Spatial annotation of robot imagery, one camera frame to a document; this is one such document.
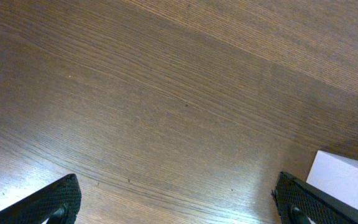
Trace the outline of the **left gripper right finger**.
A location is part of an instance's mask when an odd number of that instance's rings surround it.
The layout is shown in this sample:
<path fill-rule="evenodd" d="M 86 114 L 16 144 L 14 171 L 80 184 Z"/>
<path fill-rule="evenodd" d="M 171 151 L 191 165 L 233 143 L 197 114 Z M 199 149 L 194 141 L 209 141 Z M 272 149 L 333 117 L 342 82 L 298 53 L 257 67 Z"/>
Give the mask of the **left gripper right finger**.
<path fill-rule="evenodd" d="M 287 172 L 279 173 L 272 197 L 282 223 L 358 224 L 357 209 Z"/>

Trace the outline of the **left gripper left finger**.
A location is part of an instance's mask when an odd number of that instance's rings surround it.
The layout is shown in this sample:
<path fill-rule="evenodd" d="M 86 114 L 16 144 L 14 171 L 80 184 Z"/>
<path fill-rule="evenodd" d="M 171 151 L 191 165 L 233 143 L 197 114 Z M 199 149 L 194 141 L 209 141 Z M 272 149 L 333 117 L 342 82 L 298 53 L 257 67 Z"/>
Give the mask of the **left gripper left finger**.
<path fill-rule="evenodd" d="M 1 224 L 74 224 L 80 211 L 81 190 L 68 174 L 0 211 Z"/>

